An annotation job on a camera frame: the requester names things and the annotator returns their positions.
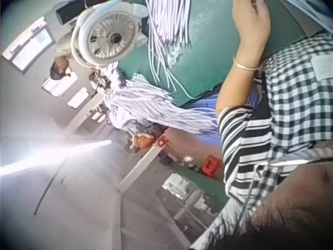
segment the white label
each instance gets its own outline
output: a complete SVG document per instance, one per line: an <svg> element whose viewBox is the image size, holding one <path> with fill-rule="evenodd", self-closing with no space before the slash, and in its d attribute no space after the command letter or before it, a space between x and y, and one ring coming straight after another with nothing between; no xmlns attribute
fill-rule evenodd
<svg viewBox="0 0 333 250"><path fill-rule="evenodd" d="M333 54L314 56L311 63L318 81L333 78Z"/></svg>

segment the silver bangle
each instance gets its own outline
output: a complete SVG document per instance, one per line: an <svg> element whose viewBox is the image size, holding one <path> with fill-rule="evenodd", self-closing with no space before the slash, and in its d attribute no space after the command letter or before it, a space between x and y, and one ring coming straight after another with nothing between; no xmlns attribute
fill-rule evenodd
<svg viewBox="0 0 333 250"><path fill-rule="evenodd" d="M256 67L256 68L245 67L244 65L242 65L238 61L236 61L235 56L233 57L233 59L234 59L234 63L236 64L236 66L240 69L244 69L244 70L247 70L247 71L256 71L256 70L259 70L259 68L260 68L260 67Z"/></svg>

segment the dark hair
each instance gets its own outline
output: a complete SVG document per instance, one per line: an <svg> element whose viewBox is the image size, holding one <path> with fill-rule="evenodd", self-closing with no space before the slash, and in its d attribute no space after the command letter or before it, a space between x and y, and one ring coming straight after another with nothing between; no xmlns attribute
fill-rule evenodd
<svg viewBox="0 0 333 250"><path fill-rule="evenodd" d="M279 214L280 218L276 220L272 213L268 213L258 224L253 224L247 219L241 228L235 228L222 220L223 223L210 234L204 249L317 250L323 246L328 249L333 246L333 220L328 219L317 227L301 218L304 213L300 213L299 216L298 213L291 213L293 215L290 218L286 218L280 212Z"/></svg>
<svg viewBox="0 0 333 250"><path fill-rule="evenodd" d="M65 72L59 73L56 69L56 62L54 61L50 68L50 78L52 80L58 81L64 78L65 76L70 76L70 74L66 74Z"/></svg>

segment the woman's arm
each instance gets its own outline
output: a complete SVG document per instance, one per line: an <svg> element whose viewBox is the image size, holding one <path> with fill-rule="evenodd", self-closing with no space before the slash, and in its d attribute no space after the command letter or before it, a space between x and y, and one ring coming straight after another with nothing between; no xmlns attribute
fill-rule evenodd
<svg viewBox="0 0 333 250"><path fill-rule="evenodd" d="M234 0L233 17L240 36L236 61L247 67L259 65L271 32L269 10L263 0ZM226 77L216 104L216 113L227 107L245 104L252 85L254 71L233 64Z"/></svg>

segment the electric fan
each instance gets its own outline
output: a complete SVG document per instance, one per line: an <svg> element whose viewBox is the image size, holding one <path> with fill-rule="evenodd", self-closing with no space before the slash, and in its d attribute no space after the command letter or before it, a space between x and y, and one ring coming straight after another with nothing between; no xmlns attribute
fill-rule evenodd
<svg viewBox="0 0 333 250"><path fill-rule="evenodd" d="M147 42L141 33L142 18L148 16L144 5L110 0L95 9L83 11L73 30L71 50L84 67L105 67Z"/></svg>

